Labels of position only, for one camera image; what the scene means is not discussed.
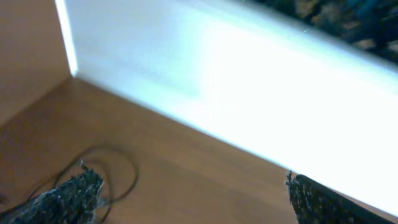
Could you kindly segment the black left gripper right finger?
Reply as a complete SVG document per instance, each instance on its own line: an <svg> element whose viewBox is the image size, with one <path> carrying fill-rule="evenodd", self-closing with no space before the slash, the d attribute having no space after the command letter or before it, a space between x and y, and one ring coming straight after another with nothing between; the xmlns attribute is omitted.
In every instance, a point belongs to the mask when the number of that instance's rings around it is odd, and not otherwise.
<svg viewBox="0 0 398 224"><path fill-rule="evenodd" d="M286 175L289 202L299 224L393 224L306 175Z"/></svg>

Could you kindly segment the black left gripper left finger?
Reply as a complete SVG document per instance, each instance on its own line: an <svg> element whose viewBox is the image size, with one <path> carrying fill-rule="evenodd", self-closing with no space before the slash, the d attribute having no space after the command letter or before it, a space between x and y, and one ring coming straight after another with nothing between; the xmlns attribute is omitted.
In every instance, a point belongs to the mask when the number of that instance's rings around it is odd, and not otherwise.
<svg viewBox="0 0 398 224"><path fill-rule="evenodd" d="M81 174L2 213L1 224L93 223L104 180L85 164L81 168Z"/></svg>

